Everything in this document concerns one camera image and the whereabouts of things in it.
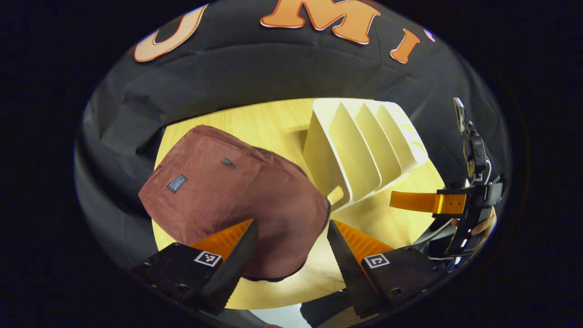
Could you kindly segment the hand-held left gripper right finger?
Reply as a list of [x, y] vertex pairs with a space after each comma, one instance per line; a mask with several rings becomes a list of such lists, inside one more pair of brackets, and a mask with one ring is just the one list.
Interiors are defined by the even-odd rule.
[[345, 223], [330, 220], [331, 246], [349, 299], [362, 319], [420, 297], [446, 278], [446, 266], [410, 246], [392, 248]]

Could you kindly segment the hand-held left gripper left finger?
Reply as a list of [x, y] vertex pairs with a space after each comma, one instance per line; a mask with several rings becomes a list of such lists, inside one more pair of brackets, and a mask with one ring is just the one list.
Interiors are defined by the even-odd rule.
[[190, 246], [171, 243], [133, 266], [133, 278], [182, 307], [218, 315], [239, 283], [257, 240], [257, 222], [246, 220]]

